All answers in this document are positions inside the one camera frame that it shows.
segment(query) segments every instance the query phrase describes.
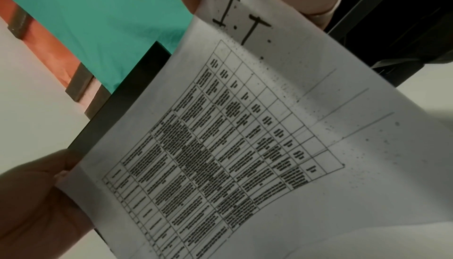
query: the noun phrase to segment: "green cloth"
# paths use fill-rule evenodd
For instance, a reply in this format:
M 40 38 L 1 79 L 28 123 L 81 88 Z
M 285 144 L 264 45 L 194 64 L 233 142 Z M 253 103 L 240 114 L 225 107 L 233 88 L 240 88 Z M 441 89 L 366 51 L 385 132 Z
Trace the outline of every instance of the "green cloth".
M 192 15 L 181 0 L 14 0 L 113 92 L 148 48 L 173 52 Z

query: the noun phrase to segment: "paper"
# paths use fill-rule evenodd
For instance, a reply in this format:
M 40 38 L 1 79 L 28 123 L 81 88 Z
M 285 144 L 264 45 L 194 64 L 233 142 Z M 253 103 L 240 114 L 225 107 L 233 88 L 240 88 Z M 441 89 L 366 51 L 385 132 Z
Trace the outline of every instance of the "paper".
M 452 219 L 453 137 L 279 0 L 203 0 L 60 188 L 120 259 L 284 258 Z

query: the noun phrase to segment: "table grid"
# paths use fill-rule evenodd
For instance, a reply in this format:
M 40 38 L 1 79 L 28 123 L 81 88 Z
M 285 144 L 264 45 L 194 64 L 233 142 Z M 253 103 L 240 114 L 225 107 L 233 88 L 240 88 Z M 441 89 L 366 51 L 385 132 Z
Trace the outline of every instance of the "table grid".
M 260 209 L 341 168 L 220 41 L 103 182 L 160 258 L 207 258 Z

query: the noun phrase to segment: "person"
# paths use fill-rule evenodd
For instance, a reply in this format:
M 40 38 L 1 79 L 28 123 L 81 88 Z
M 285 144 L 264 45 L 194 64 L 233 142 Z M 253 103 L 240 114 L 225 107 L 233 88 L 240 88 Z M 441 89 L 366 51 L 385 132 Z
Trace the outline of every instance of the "person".
M 194 13 L 201 0 L 182 1 Z M 283 1 L 306 16 L 329 12 L 338 2 Z M 328 22 L 316 24 L 325 27 Z M 55 187 L 80 159 L 70 150 L 61 150 L 0 175 L 2 258 L 56 259 L 93 229 L 84 212 Z

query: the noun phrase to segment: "bangle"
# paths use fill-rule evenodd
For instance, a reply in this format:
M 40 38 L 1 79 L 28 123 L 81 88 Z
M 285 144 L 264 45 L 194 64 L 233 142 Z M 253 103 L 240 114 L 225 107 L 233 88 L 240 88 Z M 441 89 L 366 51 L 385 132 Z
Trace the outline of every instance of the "bangle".
M 316 14 L 316 15 L 306 15 L 306 14 L 304 14 L 304 15 L 306 18 L 308 18 L 314 24 L 323 24 L 330 20 L 332 15 L 335 13 L 336 9 L 340 6 L 340 3 L 341 3 L 341 0 L 337 0 L 334 7 L 325 13 Z

